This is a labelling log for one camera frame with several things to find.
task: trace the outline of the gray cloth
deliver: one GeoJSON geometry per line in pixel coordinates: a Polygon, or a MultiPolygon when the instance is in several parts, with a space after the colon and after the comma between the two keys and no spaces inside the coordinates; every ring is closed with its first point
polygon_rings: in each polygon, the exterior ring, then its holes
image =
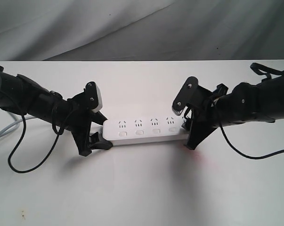
{"type": "MultiPolygon", "coordinates": [[[[124,4],[117,16],[97,29],[85,21],[86,16],[76,14],[90,10],[83,5],[78,10],[78,4],[87,0],[72,1],[68,14],[49,20],[52,25],[46,29],[36,27],[38,33],[31,32],[34,42],[23,40],[16,48],[17,36],[4,46],[0,40],[0,60],[284,59],[284,0],[174,1],[141,0],[139,4],[145,3],[141,8],[133,6],[139,1],[132,1],[131,7],[124,4]],[[86,27],[80,32],[77,26],[86,27]]],[[[113,12],[106,4],[90,5],[102,12],[94,17],[100,22],[103,12],[113,12]]]]}

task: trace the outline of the power strip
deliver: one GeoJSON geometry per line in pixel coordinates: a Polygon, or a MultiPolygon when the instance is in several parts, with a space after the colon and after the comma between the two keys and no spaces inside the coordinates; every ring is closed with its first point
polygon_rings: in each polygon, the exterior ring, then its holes
{"type": "Polygon", "coordinates": [[[181,127],[183,122],[178,116],[106,120],[103,138],[114,146],[185,140],[189,132],[181,127]]]}

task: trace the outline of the electrical outlet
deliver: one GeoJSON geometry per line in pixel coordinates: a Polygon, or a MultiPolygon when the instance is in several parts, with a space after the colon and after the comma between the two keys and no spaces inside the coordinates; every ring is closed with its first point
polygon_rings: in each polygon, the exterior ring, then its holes
{"type": "Polygon", "coordinates": [[[106,120],[103,124],[103,138],[114,146],[184,140],[188,138],[189,132],[181,127],[183,122],[183,118],[177,116],[106,120]]]}

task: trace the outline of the black cable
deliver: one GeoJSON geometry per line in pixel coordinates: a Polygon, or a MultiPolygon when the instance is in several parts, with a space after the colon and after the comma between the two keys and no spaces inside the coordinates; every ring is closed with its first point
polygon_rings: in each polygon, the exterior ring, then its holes
{"type": "Polygon", "coordinates": [[[16,149],[19,147],[20,143],[23,141],[23,138],[24,138],[24,135],[25,135],[25,132],[26,132],[26,128],[27,128],[27,124],[26,124],[26,121],[25,121],[24,113],[22,112],[22,110],[21,110],[20,106],[18,105],[18,103],[16,103],[16,101],[15,101],[13,98],[11,98],[7,93],[5,93],[5,92],[3,92],[3,91],[1,91],[1,90],[0,90],[0,93],[3,94],[4,96],[6,96],[8,99],[10,99],[10,100],[12,101],[12,103],[16,106],[16,108],[18,109],[18,111],[19,111],[19,113],[20,113],[20,115],[21,115],[21,118],[22,118],[23,124],[24,124],[23,132],[22,132],[22,134],[21,134],[21,136],[20,136],[20,139],[18,140],[17,144],[15,145],[15,147],[13,148],[13,150],[11,151],[11,153],[10,153],[10,155],[9,155],[9,157],[8,157],[8,165],[9,165],[9,167],[10,167],[14,172],[16,172],[16,173],[29,173],[29,172],[32,172],[33,170],[35,170],[35,169],[37,169],[38,167],[40,167],[40,166],[47,160],[47,158],[51,155],[52,151],[54,150],[54,148],[55,148],[55,146],[56,146],[56,143],[57,143],[57,141],[58,141],[58,139],[59,139],[60,134],[63,133],[64,126],[65,126],[65,123],[66,123],[67,119],[69,118],[69,116],[70,116],[74,111],[70,112],[70,113],[68,114],[68,116],[66,117],[66,119],[64,120],[64,122],[62,123],[62,125],[61,125],[59,131],[57,132],[56,139],[55,139],[55,141],[54,141],[54,143],[53,143],[53,145],[52,145],[50,151],[49,151],[48,154],[46,155],[46,157],[45,157],[37,166],[35,166],[35,167],[31,168],[31,169],[28,169],[28,170],[17,170],[17,169],[15,169],[14,166],[12,165],[12,163],[11,163],[11,158],[12,158],[14,152],[16,151],[16,149]]]}
{"type": "Polygon", "coordinates": [[[259,160],[259,159],[266,159],[266,158],[269,158],[269,157],[272,157],[272,156],[275,156],[277,154],[282,154],[284,153],[284,150],[281,150],[281,151],[276,151],[276,152],[273,152],[273,153],[270,153],[270,154],[267,154],[267,155],[263,155],[263,156],[249,156],[249,155],[246,155],[242,152],[240,152],[237,148],[235,148],[231,142],[229,141],[228,137],[226,136],[226,133],[223,129],[223,126],[222,126],[222,123],[221,123],[221,120],[220,120],[220,116],[219,116],[219,112],[218,112],[218,109],[216,107],[216,104],[214,102],[214,100],[210,99],[212,104],[214,105],[215,107],[215,110],[216,110],[216,115],[217,115],[217,120],[218,120],[218,124],[219,124],[219,127],[221,129],[221,132],[222,132],[222,135],[223,137],[225,138],[227,144],[234,150],[236,151],[238,154],[240,154],[241,156],[243,156],[244,158],[247,158],[247,159],[253,159],[253,160],[259,160]]]}

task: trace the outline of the wire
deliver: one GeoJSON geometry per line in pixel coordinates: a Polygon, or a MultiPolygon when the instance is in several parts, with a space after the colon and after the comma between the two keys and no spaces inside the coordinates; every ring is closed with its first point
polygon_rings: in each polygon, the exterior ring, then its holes
{"type": "MultiPolygon", "coordinates": [[[[0,131],[0,138],[8,135],[12,132],[14,132],[15,130],[17,130],[19,128],[19,123],[21,123],[23,120],[22,119],[18,119],[14,114],[8,112],[9,115],[11,115],[11,117],[15,120],[13,123],[11,123],[10,125],[6,126],[5,128],[3,128],[0,131]]],[[[30,120],[30,119],[36,119],[34,116],[29,116],[25,118],[26,120],[30,120]]]]}
{"type": "Polygon", "coordinates": [[[220,120],[220,116],[219,116],[219,112],[218,112],[218,109],[217,109],[217,107],[216,107],[216,104],[215,104],[215,102],[214,102],[212,99],[210,99],[210,100],[211,100],[212,104],[213,104],[214,107],[215,107],[216,115],[217,115],[217,120],[218,120],[218,124],[219,124],[219,127],[220,127],[220,129],[221,129],[221,132],[222,132],[223,137],[225,138],[227,144],[228,144],[234,151],[236,151],[238,154],[240,154],[241,156],[243,156],[244,158],[247,158],[247,159],[260,160],[260,159],[266,159],[266,158],[275,156],[275,155],[277,155],[277,154],[282,154],[282,153],[284,153],[284,150],[281,150],[281,151],[276,151],[276,152],[273,152],[273,153],[270,153],[270,154],[267,154],[267,155],[263,155],[263,156],[249,156],[249,155],[246,155],[246,154],[240,152],[240,151],[239,151],[237,148],[235,148],[235,147],[231,144],[231,142],[229,141],[229,139],[228,139],[228,137],[227,137],[227,135],[226,135],[226,133],[225,133],[225,131],[224,131],[224,129],[223,129],[223,126],[222,126],[222,123],[221,123],[221,120],[220,120]]]}
{"type": "Polygon", "coordinates": [[[66,119],[64,120],[64,122],[61,124],[61,127],[59,129],[59,132],[56,136],[56,139],[50,149],[50,151],[48,152],[48,154],[46,155],[46,157],[35,167],[31,168],[31,169],[28,169],[28,170],[17,170],[13,165],[12,165],[12,162],[11,162],[11,158],[13,156],[13,154],[15,153],[15,151],[17,150],[17,148],[19,147],[19,145],[21,144],[21,142],[23,141],[23,138],[24,138],[24,135],[25,135],[25,132],[26,132],[26,128],[27,128],[27,124],[26,124],[26,118],[24,117],[24,113],[22,112],[20,106],[18,105],[18,103],[16,103],[16,101],[10,97],[10,95],[8,95],[7,93],[3,92],[2,90],[0,90],[0,93],[3,94],[4,96],[6,96],[9,100],[12,101],[12,103],[15,105],[15,107],[18,109],[20,115],[21,115],[21,118],[22,118],[22,121],[23,121],[23,132],[20,136],[20,139],[18,140],[17,144],[15,145],[15,147],[12,149],[9,157],[8,157],[8,165],[9,167],[16,173],[29,173],[29,172],[32,172],[33,170],[37,169],[38,167],[40,167],[46,160],[47,158],[51,155],[52,151],[54,150],[55,146],[56,146],[56,143],[59,139],[59,136],[60,136],[60,133],[63,132],[63,130],[65,129],[65,123],[66,121],[68,120],[68,118],[70,117],[70,115],[74,112],[74,111],[71,111],[66,119]]]}

